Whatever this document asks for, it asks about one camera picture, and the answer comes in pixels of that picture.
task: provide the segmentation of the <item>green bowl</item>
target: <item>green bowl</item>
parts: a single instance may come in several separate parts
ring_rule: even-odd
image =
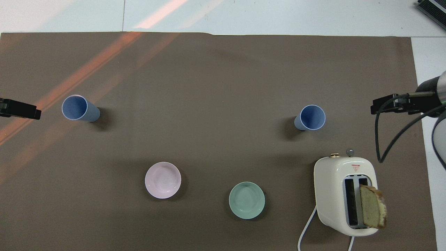
[[[229,206],[238,217],[252,219],[258,216],[265,207],[265,195],[258,185],[245,181],[231,190]]]

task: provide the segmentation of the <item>toaster knob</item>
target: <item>toaster knob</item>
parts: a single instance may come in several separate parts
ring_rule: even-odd
[[[351,148],[348,148],[347,151],[345,151],[345,153],[347,154],[348,157],[352,157],[353,155],[355,155],[355,151]]]

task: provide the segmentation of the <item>bread slice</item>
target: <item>bread slice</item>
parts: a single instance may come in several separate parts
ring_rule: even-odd
[[[383,193],[372,187],[360,185],[364,224],[373,228],[384,228],[387,224],[387,208]]]

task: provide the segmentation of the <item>white floor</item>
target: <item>white floor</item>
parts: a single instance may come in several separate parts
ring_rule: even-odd
[[[0,33],[179,31],[412,37],[421,83],[446,71],[446,31],[419,12],[415,3],[416,0],[0,0]],[[431,118],[422,121],[437,245],[438,250],[446,251],[446,171],[430,142],[434,122]]]

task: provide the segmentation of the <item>red warning label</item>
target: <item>red warning label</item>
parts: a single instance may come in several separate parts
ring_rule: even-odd
[[[354,171],[356,172],[361,165],[354,165],[354,164],[352,164],[351,166],[353,167]]]

